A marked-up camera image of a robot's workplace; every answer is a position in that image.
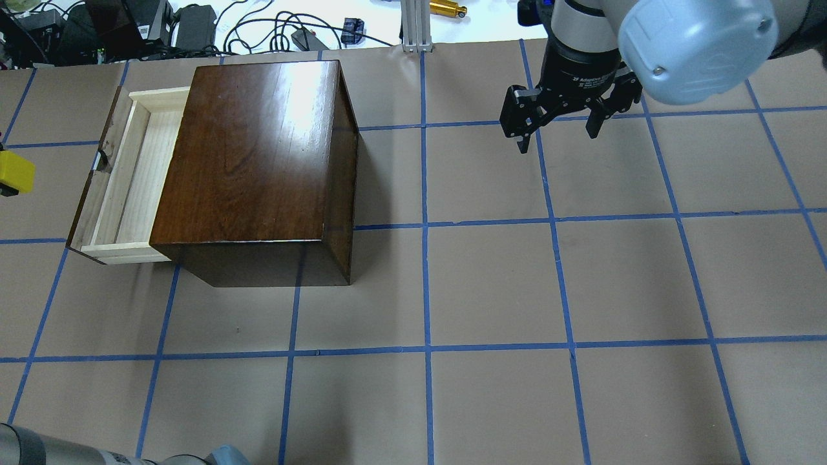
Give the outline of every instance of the wooden drawer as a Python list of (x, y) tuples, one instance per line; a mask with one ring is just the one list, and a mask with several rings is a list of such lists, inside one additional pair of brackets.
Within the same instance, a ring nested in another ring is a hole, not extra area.
[(204, 66), (119, 89), (68, 247), (210, 285), (350, 282), (358, 130), (337, 61)]

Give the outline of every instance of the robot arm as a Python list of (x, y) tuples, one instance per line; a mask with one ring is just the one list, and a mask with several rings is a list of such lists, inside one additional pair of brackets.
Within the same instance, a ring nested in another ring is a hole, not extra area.
[(827, 0), (520, 0), (518, 20), (548, 33), (537, 86), (509, 87), (500, 114), (522, 153), (563, 114), (589, 108), (595, 138), (643, 89), (664, 103), (697, 103), (768, 57), (827, 41)]

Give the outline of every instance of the power adapter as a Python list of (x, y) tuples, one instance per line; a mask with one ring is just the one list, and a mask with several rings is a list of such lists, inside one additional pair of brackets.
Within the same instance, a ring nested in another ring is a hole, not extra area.
[(307, 27), (293, 31), (293, 34), (290, 34), (290, 38), (293, 39), (293, 43), (301, 51), (329, 50)]
[(210, 6), (193, 5), (179, 9), (175, 16), (178, 38), (175, 46), (183, 50), (202, 50), (215, 42), (215, 10)]

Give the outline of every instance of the wooden box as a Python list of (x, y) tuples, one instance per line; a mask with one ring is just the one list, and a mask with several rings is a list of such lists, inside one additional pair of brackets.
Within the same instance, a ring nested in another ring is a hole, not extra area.
[(357, 138), (337, 61), (119, 89), (67, 245), (221, 287), (349, 284)]

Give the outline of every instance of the black electronic device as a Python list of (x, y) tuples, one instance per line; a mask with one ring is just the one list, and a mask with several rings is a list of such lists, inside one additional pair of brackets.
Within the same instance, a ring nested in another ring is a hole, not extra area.
[(69, 10), (57, 49), (57, 65), (94, 65), (103, 59), (103, 43), (86, 8)]
[(172, 45), (173, 10), (167, 0), (126, 0), (126, 4), (143, 40)]
[(110, 60), (141, 56), (147, 44), (170, 44), (172, 7), (166, 0), (86, 0)]
[(215, 42), (215, 10), (210, 6), (192, 5), (175, 13), (178, 35), (175, 47), (182, 50), (203, 50)]
[(12, 62), (20, 68), (28, 68), (35, 63), (49, 63), (46, 54), (34, 38), (26, 32), (20, 22), (0, 8), (0, 31), (6, 41), (5, 50), (12, 57)]
[(290, 39), (301, 51), (330, 50), (307, 27), (302, 27), (290, 34)]
[(33, 13), (18, 19), (20, 26), (43, 50), (50, 63), (57, 61), (57, 47), (65, 21), (56, 9)]
[(365, 38), (365, 22), (357, 17), (346, 17), (342, 28), (342, 44), (353, 46)]

